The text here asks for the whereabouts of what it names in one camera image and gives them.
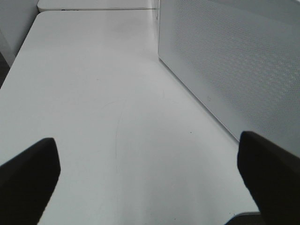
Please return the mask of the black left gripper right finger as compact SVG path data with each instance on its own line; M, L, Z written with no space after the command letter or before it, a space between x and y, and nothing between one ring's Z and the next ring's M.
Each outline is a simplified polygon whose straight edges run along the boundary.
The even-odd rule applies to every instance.
M237 167L266 224L300 223L299 157L252 131L243 131Z

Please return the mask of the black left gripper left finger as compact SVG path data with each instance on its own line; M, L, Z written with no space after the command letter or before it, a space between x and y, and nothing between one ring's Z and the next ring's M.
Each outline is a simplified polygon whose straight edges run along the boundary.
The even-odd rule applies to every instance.
M0 167L0 223L36 225L61 172L56 142L44 138Z

